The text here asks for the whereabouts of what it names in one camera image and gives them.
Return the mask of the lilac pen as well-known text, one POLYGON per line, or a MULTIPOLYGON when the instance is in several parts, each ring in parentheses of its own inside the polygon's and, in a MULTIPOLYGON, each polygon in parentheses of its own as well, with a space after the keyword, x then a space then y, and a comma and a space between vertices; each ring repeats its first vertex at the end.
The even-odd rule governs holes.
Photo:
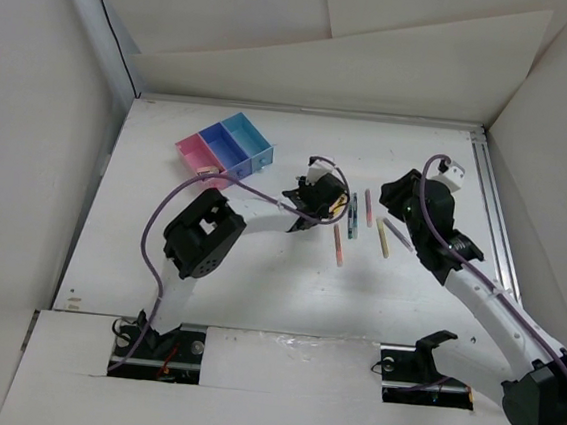
POLYGON ((410 243, 410 240, 406 238, 406 236, 402 232, 400 232, 400 230, 390 221, 390 219, 384 217, 382 218, 382 222, 408 251, 413 252, 415 250, 414 246, 410 243))

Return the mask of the orange pink pen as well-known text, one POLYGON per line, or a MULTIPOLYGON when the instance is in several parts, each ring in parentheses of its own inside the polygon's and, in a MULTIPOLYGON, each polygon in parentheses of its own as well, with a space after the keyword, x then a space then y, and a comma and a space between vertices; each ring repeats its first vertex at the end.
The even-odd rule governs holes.
POLYGON ((342 249, 342 240, 341 240, 341 231, 340 231, 340 225, 338 223, 333 225, 333 231, 334 231, 334 243, 335 243, 335 260, 336 260, 336 264, 338 267, 342 267, 343 266, 343 249, 342 249))

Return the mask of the pink beige eraser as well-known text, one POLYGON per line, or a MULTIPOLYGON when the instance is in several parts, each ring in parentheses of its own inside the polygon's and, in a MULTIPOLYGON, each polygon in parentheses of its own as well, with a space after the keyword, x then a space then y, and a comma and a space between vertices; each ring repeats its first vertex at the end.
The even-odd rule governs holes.
POLYGON ((214 174, 219 174, 220 171, 218 169, 218 167, 214 167, 213 165, 211 166, 205 166, 205 167, 198 167, 196 169, 196 174, 198 176, 207 176, 207 175, 214 175, 214 174))

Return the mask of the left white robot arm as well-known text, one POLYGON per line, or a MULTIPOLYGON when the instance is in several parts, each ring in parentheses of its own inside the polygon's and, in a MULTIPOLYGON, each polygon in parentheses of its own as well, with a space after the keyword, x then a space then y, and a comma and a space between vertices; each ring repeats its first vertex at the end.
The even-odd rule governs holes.
POLYGON ((173 189, 155 208, 140 237, 142 259, 157 290, 151 310, 138 315, 138 336, 127 354, 132 356, 140 347, 154 358, 169 353, 173 332, 183 323, 183 312, 196 283, 221 265, 240 237, 260 232, 290 234, 336 223, 349 203, 348 184, 335 167, 331 171, 311 168, 298 178, 297 187, 277 197, 223 173, 195 176, 173 189), (167 265, 158 272, 146 250, 151 228, 179 192, 211 178, 231 182, 253 197, 232 200, 216 188, 205 189, 164 228, 167 265))

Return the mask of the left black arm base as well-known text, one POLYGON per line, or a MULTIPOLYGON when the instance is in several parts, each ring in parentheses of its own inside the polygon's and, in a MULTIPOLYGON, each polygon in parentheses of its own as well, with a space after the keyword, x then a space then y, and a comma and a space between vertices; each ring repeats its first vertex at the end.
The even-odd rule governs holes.
POLYGON ((142 311, 135 320, 120 317, 113 322, 111 331, 115 340, 106 374, 114 378, 198 385, 207 328, 181 324, 163 335, 151 327, 136 351, 127 357, 146 321, 142 311))

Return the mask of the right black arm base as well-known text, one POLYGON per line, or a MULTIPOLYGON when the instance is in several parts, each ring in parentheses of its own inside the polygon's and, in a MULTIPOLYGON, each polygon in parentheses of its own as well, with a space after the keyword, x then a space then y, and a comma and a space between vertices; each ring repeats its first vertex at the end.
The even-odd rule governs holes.
POLYGON ((432 356, 435 348, 453 339, 457 335, 441 330, 421 337, 414 345, 381 344, 380 358, 371 371, 381 377, 382 401, 473 411, 470 387, 441 374, 432 356))

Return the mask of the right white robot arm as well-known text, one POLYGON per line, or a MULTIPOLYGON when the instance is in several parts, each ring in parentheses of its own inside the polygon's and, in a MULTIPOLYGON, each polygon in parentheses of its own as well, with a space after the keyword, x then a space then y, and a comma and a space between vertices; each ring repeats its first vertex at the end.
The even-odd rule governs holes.
POLYGON ((484 253, 454 226, 455 202, 441 180, 413 169, 381 187, 379 202, 403 222, 420 263, 462 302, 504 355, 504 368, 430 346, 412 355, 424 381, 464 371, 463 381, 499 404, 511 425, 567 425, 567 348, 480 270, 484 253))

